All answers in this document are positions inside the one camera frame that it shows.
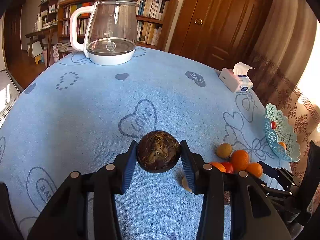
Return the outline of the small tan round fruit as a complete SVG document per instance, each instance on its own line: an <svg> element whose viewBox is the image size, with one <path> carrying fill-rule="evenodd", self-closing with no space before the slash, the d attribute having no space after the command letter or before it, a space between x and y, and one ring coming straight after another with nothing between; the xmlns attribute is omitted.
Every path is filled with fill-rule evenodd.
<svg viewBox="0 0 320 240"><path fill-rule="evenodd" d="M228 159L232 154L232 146L228 143L223 143L216 148L216 155L221 159Z"/></svg>
<svg viewBox="0 0 320 240"><path fill-rule="evenodd" d="M192 192L192 189L189 187L186 177L182 178L182 186L186 191Z"/></svg>

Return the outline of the patterned brown curtain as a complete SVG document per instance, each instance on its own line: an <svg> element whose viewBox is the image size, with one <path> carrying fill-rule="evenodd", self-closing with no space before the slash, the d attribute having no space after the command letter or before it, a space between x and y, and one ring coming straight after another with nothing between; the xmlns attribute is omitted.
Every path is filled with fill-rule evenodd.
<svg viewBox="0 0 320 240"><path fill-rule="evenodd" d="M249 64L261 103L276 105L297 135L291 170L302 179L310 141L319 144L319 20L306 0L273 0Z"/></svg>

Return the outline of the small orange mandarin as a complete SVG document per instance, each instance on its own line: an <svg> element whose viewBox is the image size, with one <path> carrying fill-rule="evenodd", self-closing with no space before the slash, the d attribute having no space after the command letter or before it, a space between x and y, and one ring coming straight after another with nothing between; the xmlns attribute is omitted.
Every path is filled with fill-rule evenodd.
<svg viewBox="0 0 320 240"><path fill-rule="evenodd" d="M281 141L281 142L278 142L278 144L281 145L284 148L284 150L287 149L286 144L284 142Z"/></svg>

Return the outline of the small red tomato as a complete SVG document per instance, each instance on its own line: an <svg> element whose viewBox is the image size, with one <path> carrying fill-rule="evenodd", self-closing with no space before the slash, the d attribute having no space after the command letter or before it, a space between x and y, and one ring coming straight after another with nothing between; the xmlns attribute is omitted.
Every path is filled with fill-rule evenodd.
<svg viewBox="0 0 320 240"><path fill-rule="evenodd" d="M223 167L225 168L226 170L226 173L229 173L229 174L233 174L234 173L234 167L232 165L232 163L230 162L223 162L221 163L223 165Z"/></svg>

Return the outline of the blue patterned tablecloth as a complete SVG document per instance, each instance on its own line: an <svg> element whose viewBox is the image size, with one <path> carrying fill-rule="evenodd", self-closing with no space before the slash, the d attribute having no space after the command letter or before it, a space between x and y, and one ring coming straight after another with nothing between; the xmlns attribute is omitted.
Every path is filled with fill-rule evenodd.
<svg viewBox="0 0 320 240"><path fill-rule="evenodd" d="M20 94L1 126L1 181L27 237L73 171L99 170L132 141L162 130L185 140L204 161L226 142L251 162L289 168L270 149L265 105L253 91L232 93L216 70L184 57L137 48L117 66L72 53Z"/></svg>

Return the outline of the small wooden side table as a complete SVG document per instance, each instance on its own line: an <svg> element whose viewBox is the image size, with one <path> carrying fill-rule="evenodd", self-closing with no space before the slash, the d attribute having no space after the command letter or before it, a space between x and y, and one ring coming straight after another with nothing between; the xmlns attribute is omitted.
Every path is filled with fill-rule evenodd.
<svg viewBox="0 0 320 240"><path fill-rule="evenodd" d="M34 31L31 33L28 33L25 35L26 38L29 38L29 52L28 55L29 57L33 57L33 44L36 42L40 43L41 48L44 50L44 44L42 40L46 37L48 37L48 43L46 45L47 48L47 67L50 66L50 56L51 56L51 48L52 48L52 39L53 39L53 34L57 32L57 25L52 25L47 29L41 29L39 31Z"/></svg>

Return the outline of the light blue lattice fruit basket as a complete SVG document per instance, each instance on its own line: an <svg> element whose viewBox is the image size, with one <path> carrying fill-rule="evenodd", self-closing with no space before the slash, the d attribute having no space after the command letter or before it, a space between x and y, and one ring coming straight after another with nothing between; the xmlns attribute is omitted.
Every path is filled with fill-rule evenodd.
<svg viewBox="0 0 320 240"><path fill-rule="evenodd" d="M276 129L272 129L271 121L276 122ZM270 149L279 159L291 163L300 160L300 145L293 127L282 111L277 110L276 105L271 103L268 103L265 108L264 131ZM286 144L286 150L278 144L281 141Z"/></svg>

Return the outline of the dark wooden side door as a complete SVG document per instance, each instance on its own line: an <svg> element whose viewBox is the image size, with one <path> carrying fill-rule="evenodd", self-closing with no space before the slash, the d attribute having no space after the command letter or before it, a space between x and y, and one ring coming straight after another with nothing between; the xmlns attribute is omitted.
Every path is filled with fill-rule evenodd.
<svg viewBox="0 0 320 240"><path fill-rule="evenodd" d="M21 14L26 0L13 0L4 15L4 53L7 65L21 55Z"/></svg>

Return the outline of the large orange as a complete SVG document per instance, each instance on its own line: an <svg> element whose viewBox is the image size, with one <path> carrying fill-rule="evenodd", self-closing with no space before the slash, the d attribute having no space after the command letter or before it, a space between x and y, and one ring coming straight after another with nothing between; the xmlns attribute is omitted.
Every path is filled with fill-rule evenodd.
<svg viewBox="0 0 320 240"><path fill-rule="evenodd" d="M259 163L249 163L246 168L246 171L257 178L260 178L263 174L263 167Z"/></svg>

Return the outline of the white tissue pack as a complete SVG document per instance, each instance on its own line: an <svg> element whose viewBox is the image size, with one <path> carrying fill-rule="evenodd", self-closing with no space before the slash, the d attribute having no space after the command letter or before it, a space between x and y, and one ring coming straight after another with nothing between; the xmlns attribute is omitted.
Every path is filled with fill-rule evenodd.
<svg viewBox="0 0 320 240"><path fill-rule="evenodd" d="M233 93L247 92L253 88L253 82L247 75L248 71L254 69L253 67L238 62L233 69L223 68L219 75L219 79L229 88Z"/></svg>

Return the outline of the dark brown round fruit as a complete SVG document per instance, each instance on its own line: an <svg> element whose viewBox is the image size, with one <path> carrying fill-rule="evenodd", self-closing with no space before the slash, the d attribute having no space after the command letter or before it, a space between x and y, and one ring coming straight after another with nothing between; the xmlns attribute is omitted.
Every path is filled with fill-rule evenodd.
<svg viewBox="0 0 320 240"><path fill-rule="evenodd" d="M230 192L224 192L224 205L229 205L231 203Z"/></svg>
<svg viewBox="0 0 320 240"><path fill-rule="evenodd" d="M177 164L180 155L180 143L170 133L152 131L138 143L136 158L146 172L163 173Z"/></svg>

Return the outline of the wooden bookshelf with books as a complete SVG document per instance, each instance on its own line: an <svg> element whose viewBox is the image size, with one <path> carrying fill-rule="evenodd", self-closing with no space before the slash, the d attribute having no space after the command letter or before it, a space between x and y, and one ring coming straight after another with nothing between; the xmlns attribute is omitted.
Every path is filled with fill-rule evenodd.
<svg viewBox="0 0 320 240"><path fill-rule="evenodd" d="M80 7L97 0L47 0L40 5L43 24L56 23L58 40L69 37L71 14ZM137 0L138 44L147 48L165 50L178 0Z"/></svg>

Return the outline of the brown wooden door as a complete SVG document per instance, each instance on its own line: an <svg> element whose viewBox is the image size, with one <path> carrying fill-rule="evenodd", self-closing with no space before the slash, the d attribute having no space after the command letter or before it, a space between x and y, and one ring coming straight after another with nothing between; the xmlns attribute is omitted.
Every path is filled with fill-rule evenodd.
<svg viewBox="0 0 320 240"><path fill-rule="evenodd" d="M246 62L273 0L184 0L169 52L212 68Z"/></svg>

